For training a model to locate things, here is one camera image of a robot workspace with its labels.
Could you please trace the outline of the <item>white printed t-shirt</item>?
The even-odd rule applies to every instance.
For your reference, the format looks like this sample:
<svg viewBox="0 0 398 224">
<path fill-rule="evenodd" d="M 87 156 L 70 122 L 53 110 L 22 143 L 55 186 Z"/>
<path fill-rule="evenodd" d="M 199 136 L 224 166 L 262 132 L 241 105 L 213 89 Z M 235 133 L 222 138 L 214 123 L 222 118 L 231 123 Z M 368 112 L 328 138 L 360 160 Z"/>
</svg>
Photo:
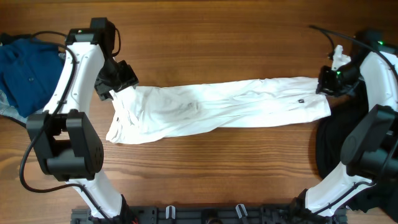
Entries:
<svg viewBox="0 0 398 224">
<path fill-rule="evenodd" d="M 216 128 L 268 128 L 331 115 L 316 78 L 253 79 L 112 92 L 114 118 L 106 140 L 144 144 Z"/>
</svg>

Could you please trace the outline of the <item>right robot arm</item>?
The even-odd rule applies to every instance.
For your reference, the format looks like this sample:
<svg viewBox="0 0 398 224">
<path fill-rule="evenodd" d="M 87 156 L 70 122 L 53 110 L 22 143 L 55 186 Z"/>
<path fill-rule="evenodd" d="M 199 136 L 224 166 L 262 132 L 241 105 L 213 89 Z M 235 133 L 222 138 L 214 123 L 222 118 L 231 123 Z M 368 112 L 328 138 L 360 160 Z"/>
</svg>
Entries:
<svg viewBox="0 0 398 224">
<path fill-rule="evenodd" d="M 361 87 L 365 115 L 338 148 L 339 163 L 295 199 L 291 215 L 324 220 L 358 193 L 397 177 L 396 62 L 392 54 L 373 51 L 350 62 L 334 60 L 322 70 L 317 92 L 341 96 Z"/>
</svg>

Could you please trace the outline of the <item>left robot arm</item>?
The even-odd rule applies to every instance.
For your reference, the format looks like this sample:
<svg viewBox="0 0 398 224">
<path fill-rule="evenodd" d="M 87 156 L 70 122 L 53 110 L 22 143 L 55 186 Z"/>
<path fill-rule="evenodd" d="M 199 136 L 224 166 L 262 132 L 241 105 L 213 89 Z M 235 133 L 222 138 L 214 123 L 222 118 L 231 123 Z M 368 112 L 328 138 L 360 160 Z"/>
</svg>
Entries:
<svg viewBox="0 0 398 224">
<path fill-rule="evenodd" d="M 73 188 L 90 208 L 93 223 L 137 223 L 124 196 L 111 184 L 102 170 L 104 149 L 91 124 L 88 112 L 93 93 L 102 100 L 136 86 L 138 79 L 125 61 L 116 62 L 114 43 L 121 40 L 113 26 L 72 29 L 63 48 L 66 59 L 57 87 L 43 112 L 27 120 L 30 144 L 22 158 L 19 179 L 35 193 Z M 25 163 L 34 151 L 42 172 L 61 184 L 35 189 L 24 177 Z"/>
</svg>

